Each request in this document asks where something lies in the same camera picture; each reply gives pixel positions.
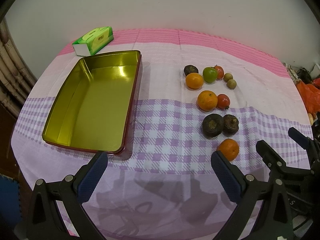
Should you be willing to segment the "dark mangosteen with stem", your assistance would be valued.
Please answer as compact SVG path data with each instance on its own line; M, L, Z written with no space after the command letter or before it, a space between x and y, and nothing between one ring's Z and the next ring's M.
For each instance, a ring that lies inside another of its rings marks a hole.
M223 117L223 132L227 135L234 135L239 130L239 120L236 116L226 114Z

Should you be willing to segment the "green tomato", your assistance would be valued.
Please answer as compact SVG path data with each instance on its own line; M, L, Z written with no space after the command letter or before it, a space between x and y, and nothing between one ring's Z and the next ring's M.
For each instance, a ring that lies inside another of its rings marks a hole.
M214 83L217 80L217 70L214 67L206 67L203 72L203 79L206 83Z

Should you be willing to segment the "blue foam floor mat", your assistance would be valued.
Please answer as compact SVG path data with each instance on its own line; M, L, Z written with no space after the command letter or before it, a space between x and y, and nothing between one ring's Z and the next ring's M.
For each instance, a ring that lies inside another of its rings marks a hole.
M1 217L12 228L22 220L19 189L17 181L1 174Z

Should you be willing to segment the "beige patterned curtain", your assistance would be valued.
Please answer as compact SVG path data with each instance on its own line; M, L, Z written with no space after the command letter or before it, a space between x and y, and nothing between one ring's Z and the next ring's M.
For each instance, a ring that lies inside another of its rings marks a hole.
M15 47L5 19L1 21L0 54L1 105L17 117L36 78Z

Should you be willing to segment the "small dark passion fruit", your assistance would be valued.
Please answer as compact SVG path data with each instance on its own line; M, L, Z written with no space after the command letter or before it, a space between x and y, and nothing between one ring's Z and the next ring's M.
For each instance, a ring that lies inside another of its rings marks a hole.
M191 73L199 73L199 70L197 67L195 67L194 65L187 65L184 67L184 74L185 76L188 76Z

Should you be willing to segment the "orange mandarin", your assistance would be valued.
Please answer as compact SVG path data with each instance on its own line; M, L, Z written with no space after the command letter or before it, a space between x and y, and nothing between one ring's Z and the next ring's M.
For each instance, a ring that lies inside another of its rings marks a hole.
M233 161L240 152L238 143L233 139L226 139L217 147L228 161Z
M200 89L204 84L204 79L199 73L190 73L185 77L185 84L190 89Z
M197 97L197 105L200 109L203 111L211 111L214 108L217 107L218 98L217 95L210 91L210 90L204 90L202 91L198 97Z

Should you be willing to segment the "orange plastic bag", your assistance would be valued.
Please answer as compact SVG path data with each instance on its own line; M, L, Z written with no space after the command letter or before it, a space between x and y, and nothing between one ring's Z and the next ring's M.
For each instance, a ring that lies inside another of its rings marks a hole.
M305 84L302 80L296 83L296 88L304 102L306 111L310 114L317 114L320 108L319 89L313 84Z

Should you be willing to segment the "pink purple checked tablecloth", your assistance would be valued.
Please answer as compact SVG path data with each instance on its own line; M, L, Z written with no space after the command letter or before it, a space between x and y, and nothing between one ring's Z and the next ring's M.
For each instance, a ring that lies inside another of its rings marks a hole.
M185 30L116 31L105 51L138 50L142 79L132 153L109 157L108 166L84 210L108 239L210 239L234 210L210 165L225 139L201 131L206 113L198 91L185 85L183 68L221 66L236 80L204 90L226 94L239 120L234 163L259 180L268 168L255 150L265 140L287 165L308 168L307 153L289 136L294 127L311 136L304 103L283 64L274 56L225 38Z

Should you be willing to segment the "gold toffee tin tray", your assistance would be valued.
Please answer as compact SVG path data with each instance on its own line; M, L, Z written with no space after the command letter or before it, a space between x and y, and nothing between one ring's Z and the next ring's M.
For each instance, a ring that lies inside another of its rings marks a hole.
M142 71L138 50L81 58L52 104L42 139L71 150L120 155L128 145Z

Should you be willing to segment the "green tissue pack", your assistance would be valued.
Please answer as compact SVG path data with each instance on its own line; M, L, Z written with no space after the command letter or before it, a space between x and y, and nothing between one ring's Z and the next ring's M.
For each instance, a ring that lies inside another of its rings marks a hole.
M78 56L92 56L114 40L112 27L94 28L72 43Z

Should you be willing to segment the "brown longan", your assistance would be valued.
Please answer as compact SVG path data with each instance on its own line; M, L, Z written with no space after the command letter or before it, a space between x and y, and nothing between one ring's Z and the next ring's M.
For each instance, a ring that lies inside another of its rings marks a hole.
M223 80L225 82L228 82L229 80L232 80L233 79L233 75L231 73L226 73L224 76L223 76Z
M237 87L237 83L234 79L230 79L227 81L227 87L229 89L235 89Z

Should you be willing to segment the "large dark mangosteen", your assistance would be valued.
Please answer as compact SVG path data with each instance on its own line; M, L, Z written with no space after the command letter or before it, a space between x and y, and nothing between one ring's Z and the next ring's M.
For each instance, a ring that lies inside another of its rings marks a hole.
M216 137L223 132L223 117L219 114L209 114L202 122L203 134L207 137Z

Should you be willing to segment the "red tomato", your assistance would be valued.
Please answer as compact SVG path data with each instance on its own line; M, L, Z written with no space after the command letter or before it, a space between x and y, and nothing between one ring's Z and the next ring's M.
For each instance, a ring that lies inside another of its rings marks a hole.
M225 74L223 68L221 66L218 66L218 65L215 65L214 68L217 71L217 79L218 80L223 79L224 74Z
M217 108L221 110L227 110L230 106L230 99L226 94L219 94L217 96Z

